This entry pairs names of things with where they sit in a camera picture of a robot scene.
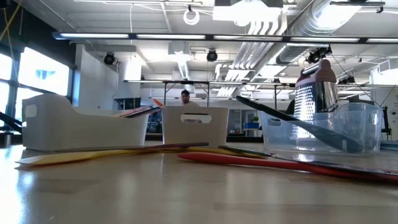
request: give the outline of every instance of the black spatula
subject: black spatula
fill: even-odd
[[[237,96],[236,99],[239,102],[243,103],[244,105],[250,106],[251,108],[254,108],[259,111],[263,111],[281,120],[294,121],[293,123],[294,125],[308,131],[309,133],[314,135],[319,141],[327,144],[330,147],[346,151],[348,153],[355,153],[363,150],[363,146],[358,144],[358,142],[340,133],[301,121],[283,112],[272,109],[266,105],[262,105],[257,102],[251,101],[250,99],[247,99],[242,96]]]

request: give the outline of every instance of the plastic storage container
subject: plastic storage container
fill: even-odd
[[[208,142],[226,144],[228,109],[165,106],[162,108],[163,143]]]
[[[148,115],[112,117],[120,111],[78,112],[64,97],[43,94],[22,101],[23,140],[39,151],[123,149],[144,145]]]
[[[243,128],[244,129],[259,129],[260,124],[259,123],[244,123]]]
[[[371,154],[380,151],[382,109],[364,103],[341,105],[334,113],[317,113],[308,123],[343,134],[362,148],[355,154]],[[261,113],[262,132],[266,149],[288,149],[315,152],[349,153],[327,146],[308,131]]]

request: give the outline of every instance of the red spatula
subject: red spatula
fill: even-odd
[[[389,175],[374,175],[366,173],[357,173],[343,170],[330,169],[326,167],[318,167],[298,162],[275,162],[265,159],[251,159],[238,156],[227,156],[213,154],[208,152],[187,152],[180,153],[179,158],[187,159],[195,162],[205,162],[211,164],[229,164],[229,165],[245,165],[245,166],[263,166],[280,169],[301,170],[313,172],[314,174],[328,175],[333,177],[343,177],[356,180],[370,180],[376,182],[393,182],[398,183],[398,177]]]

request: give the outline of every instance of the clear plastic container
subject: clear plastic container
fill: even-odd
[[[372,154],[380,151],[382,109],[365,103],[347,103],[333,113],[317,113],[312,121],[355,140],[361,148],[355,152],[335,149],[319,141],[308,131],[261,112],[262,132],[266,149],[287,149],[329,153]]]

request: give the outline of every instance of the security camera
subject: security camera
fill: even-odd
[[[215,61],[217,61],[217,53],[216,53],[216,50],[214,50],[214,49],[209,50],[209,53],[207,54],[207,61],[208,61],[208,62],[215,62]]]
[[[114,65],[116,63],[116,58],[114,57],[113,52],[106,53],[106,56],[104,58],[104,63],[106,65]]]

